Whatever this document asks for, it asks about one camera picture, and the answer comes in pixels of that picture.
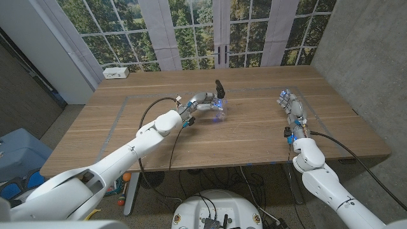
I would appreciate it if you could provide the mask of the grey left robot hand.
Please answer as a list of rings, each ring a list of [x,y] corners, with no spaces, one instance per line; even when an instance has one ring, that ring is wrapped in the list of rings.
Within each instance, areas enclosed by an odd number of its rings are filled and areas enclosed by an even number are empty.
[[[183,127],[191,126],[195,122],[195,117],[192,113],[196,110],[217,111],[215,119],[224,120],[226,118],[226,101],[223,99],[223,95],[218,97],[217,94],[210,92],[200,92],[192,97],[186,104],[180,104],[178,102],[177,112],[183,120]]]

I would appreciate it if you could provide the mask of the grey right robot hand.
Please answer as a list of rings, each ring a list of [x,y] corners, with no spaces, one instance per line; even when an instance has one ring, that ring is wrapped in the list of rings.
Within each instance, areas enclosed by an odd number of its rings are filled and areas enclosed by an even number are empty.
[[[289,89],[281,91],[277,103],[287,114],[288,126],[284,128],[284,137],[288,144],[292,144],[297,139],[307,138],[310,130],[307,125],[307,112],[297,98]]]

